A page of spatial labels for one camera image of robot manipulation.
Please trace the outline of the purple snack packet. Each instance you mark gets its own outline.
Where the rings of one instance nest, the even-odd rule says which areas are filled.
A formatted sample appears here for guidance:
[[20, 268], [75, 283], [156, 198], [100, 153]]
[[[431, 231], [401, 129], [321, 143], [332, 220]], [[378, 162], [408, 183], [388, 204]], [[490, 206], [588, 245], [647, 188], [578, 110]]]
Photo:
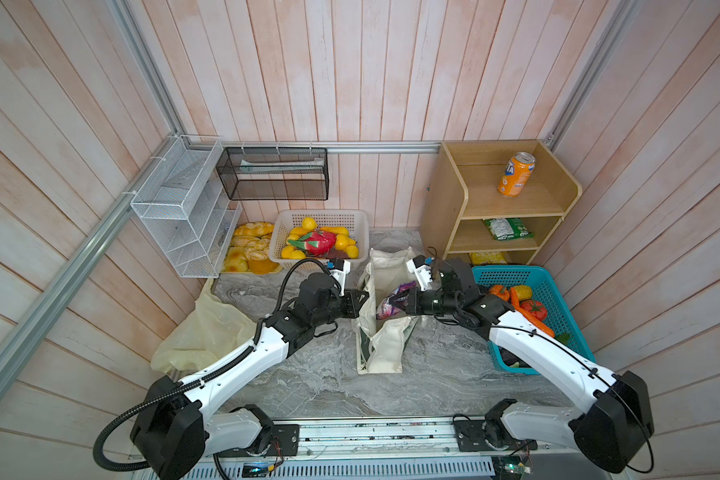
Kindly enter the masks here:
[[416, 287], [416, 282], [400, 284], [390, 295], [382, 300], [376, 310], [377, 320], [386, 320], [405, 312], [408, 291]]

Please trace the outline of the canvas tote bag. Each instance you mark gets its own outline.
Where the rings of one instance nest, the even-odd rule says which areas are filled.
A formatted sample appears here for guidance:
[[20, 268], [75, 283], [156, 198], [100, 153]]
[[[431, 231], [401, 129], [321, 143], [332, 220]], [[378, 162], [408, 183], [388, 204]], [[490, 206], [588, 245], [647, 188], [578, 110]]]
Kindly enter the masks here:
[[372, 249], [358, 281], [369, 295], [354, 321], [359, 374], [387, 374], [403, 371], [402, 357], [419, 318], [394, 306], [391, 297], [418, 285], [407, 268], [414, 259], [412, 248], [394, 253]]

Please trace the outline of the yellow plastic bag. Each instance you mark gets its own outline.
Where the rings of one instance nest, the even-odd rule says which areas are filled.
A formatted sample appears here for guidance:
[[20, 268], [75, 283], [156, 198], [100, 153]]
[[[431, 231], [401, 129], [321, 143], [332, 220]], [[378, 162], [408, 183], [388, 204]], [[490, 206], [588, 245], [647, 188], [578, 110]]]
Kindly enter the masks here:
[[214, 295], [214, 283], [206, 281], [194, 310], [158, 346], [151, 359], [153, 371], [197, 372], [253, 337], [255, 322]]

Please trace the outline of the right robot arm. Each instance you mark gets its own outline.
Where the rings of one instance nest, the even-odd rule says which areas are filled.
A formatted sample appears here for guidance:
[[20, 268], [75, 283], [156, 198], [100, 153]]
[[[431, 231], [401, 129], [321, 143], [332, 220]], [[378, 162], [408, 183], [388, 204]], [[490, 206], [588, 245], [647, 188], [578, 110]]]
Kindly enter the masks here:
[[572, 408], [528, 405], [504, 399], [483, 421], [484, 441], [494, 450], [523, 449], [530, 442], [580, 451], [600, 469], [620, 473], [654, 432], [645, 381], [631, 371], [617, 374], [558, 341], [519, 303], [479, 286], [461, 260], [440, 266], [422, 255], [407, 261], [416, 286], [389, 301], [409, 315], [433, 316], [470, 330], [519, 358], [553, 383]]

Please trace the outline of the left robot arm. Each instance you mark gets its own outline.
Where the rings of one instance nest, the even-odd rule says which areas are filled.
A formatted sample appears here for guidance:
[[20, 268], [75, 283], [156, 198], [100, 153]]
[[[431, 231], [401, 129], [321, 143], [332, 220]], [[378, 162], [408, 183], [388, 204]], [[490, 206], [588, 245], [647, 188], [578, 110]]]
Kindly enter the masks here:
[[[309, 275], [295, 299], [257, 324], [251, 340], [178, 381], [167, 376], [156, 380], [141, 403], [99, 433], [92, 450], [95, 464], [114, 472], [151, 469], [161, 479], [180, 479], [207, 455], [267, 445], [270, 421], [258, 407], [246, 405], [222, 414], [221, 406], [259, 374], [318, 337], [318, 328], [357, 318], [369, 297], [367, 291], [341, 287], [330, 274]], [[134, 422], [130, 440], [142, 458], [124, 463], [108, 458], [104, 446], [128, 420]]]

